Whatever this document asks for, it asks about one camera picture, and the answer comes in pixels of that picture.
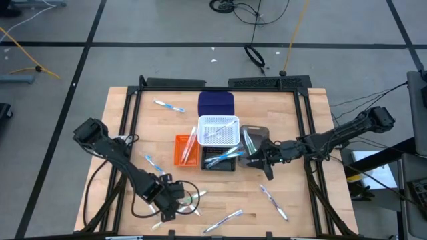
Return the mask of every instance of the orange plastic box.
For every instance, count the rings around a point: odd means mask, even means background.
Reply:
[[[199,148],[200,145],[197,140],[194,142],[191,151],[189,152],[188,160],[186,164],[181,163],[182,154],[184,152],[185,146],[187,145],[187,141],[189,139],[189,135],[176,135],[175,138],[175,166],[180,167],[197,167],[199,165]]]

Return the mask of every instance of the wooden tabletop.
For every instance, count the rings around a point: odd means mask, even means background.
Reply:
[[[112,87],[109,90],[102,121],[109,128],[109,135],[117,135],[121,114],[125,101],[126,87]],[[294,98],[291,93],[268,92],[233,92],[235,114],[240,119],[240,125],[259,125],[270,130],[272,141],[285,141],[299,136],[298,122]],[[321,133],[333,127],[328,99],[325,89],[309,89],[310,102],[316,132]],[[131,161],[140,169],[156,173],[156,170],[144,159],[149,154],[164,171],[171,173],[174,180],[188,180],[198,186],[200,191],[207,194],[201,197],[199,210],[201,217],[196,214],[177,215],[175,221],[164,223],[153,231],[151,227],[159,222],[159,217],[138,219],[131,214],[133,191],[128,182],[123,202],[123,212],[119,234],[124,235],[167,235],[170,229],[176,230],[176,235],[201,235],[210,225],[223,219],[226,215],[242,209],[244,214],[236,217],[209,234],[225,236],[265,236],[271,231],[275,237],[315,237],[312,208],[308,195],[306,174],[303,170],[303,160],[296,159],[291,163],[276,164],[273,167],[274,179],[268,181],[263,171],[236,167],[235,172],[202,171],[200,167],[176,167],[173,165],[175,136],[189,134],[191,128],[197,125],[197,100],[199,92],[195,91],[144,91],[141,99],[136,133],[140,140],[133,146]],[[185,113],[171,111],[154,104],[157,98],[177,107],[185,108]],[[308,132],[303,99],[303,117],[305,129]],[[126,129],[129,131],[130,119]],[[87,179],[103,162],[96,157],[92,159]],[[346,178],[342,165],[337,161],[324,161],[324,175],[328,188],[328,196],[332,207],[347,224],[358,232],[352,202],[348,193]],[[91,185],[88,203],[88,220],[92,218],[105,200],[111,165],[108,163],[95,177]],[[260,191],[263,184],[285,211],[289,222],[284,221],[267,197]],[[320,203],[322,231],[326,233],[324,210]],[[115,203],[110,209],[109,228]],[[140,215],[150,214],[148,205],[138,199],[135,211]],[[75,229],[83,228],[83,199]]]

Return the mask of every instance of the white basket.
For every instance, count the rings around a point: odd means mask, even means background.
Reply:
[[[221,129],[218,134],[205,137],[206,134],[215,133],[221,127],[234,122],[231,126]],[[199,117],[197,141],[202,146],[232,147],[240,142],[239,118],[236,116],[206,115]]]

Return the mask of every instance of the white cable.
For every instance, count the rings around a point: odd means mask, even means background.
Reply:
[[[48,7],[48,8],[46,8],[46,9],[41,10],[40,12],[36,13],[34,16],[32,16],[32,17],[28,18],[27,20],[24,20],[24,21],[22,21],[22,22],[20,22],[20,23],[18,23],[18,24],[16,24],[16,25],[14,25],[14,26],[12,26],[11,28],[9,28],[9,30],[7,30],[7,32],[6,32],[6,33],[9,33],[12,29],[14,29],[14,28],[18,27],[19,25],[24,24],[24,23],[26,23],[26,22],[28,22],[28,21],[32,20],[33,18],[35,18],[36,16],[38,16],[38,15],[39,15],[39,14],[41,14],[42,12],[47,11],[47,10],[49,10],[49,9],[52,9],[52,8],[56,7],[56,5],[49,4],[49,3],[47,3],[45,0],[42,0],[42,1],[43,1],[44,3],[46,3],[49,7]],[[4,39],[5,37],[6,37],[6,34],[4,34],[4,36],[0,39],[0,43],[3,41],[3,39]]]

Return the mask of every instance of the concrete floor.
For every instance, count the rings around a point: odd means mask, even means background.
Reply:
[[[258,4],[256,0],[242,2],[254,7]],[[58,73],[60,80],[42,73],[37,74],[32,85],[0,85],[0,102],[12,104],[15,114],[0,136],[0,182],[3,183],[0,185],[0,239],[15,236],[70,86],[76,88],[75,95],[26,237],[73,231],[90,156],[72,141],[72,131],[88,117],[101,117],[109,87],[135,85],[140,74],[205,79],[209,86],[226,86],[232,77],[260,76],[259,69],[241,47],[214,50],[209,44],[190,47],[195,42],[217,45],[250,41],[252,26],[238,21],[233,14],[213,12],[208,7],[209,0],[107,0],[93,41],[147,45],[92,47],[79,83],[70,85],[100,3],[101,0],[68,0],[66,7],[46,11],[10,32],[18,41],[59,42],[71,47],[26,47],[40,63]],[[263,1],[260,13],[266,21],[275,19],[284,3]],[[424,24],[427,2],[395,0],[393,3],[412,42],[427,44],[427,25]],[[289,43],[303,4],[304,0],[291,0],[277,23],[256,29],[254,42]],[[24,9],[20,18],[0,19],[0,26],[8,29],[39,10],[41,8]],[[253,21],[249,13],[238,13]],[[189,47],[150,47],[150,43],[189,43]],[[385,0],[311,1],[296,43],[405,44]],[[266,75],[277,75],[288,50],[269,47],[257,50],[270,68]],[[427,50],[416,52],[421,61],[427,63]],[[0,45],[0,73],[32,66],[17,47]],[[403,83],[406,72],[411,70],[416,68],[407,49],[381,47],[297,47],[288,65],[289,75],[310,75],[314,87],[326,88],[331,104]],[[405,87],[384,97],[378,104],[388,108],[396,118],[396,126],[390,132],[366,134],[366,137],[385,145],[411,137],[408,103]],[[357,103],[332,111],[339,115],[355,106]],[[340,122],[356,114],[357,111],[345,115]],[[363,144],[354,144],[352,148],[374,149]],[[367,203],[354,203],[354,209],[362,234],[381,238],[397,234],[395,213]]]

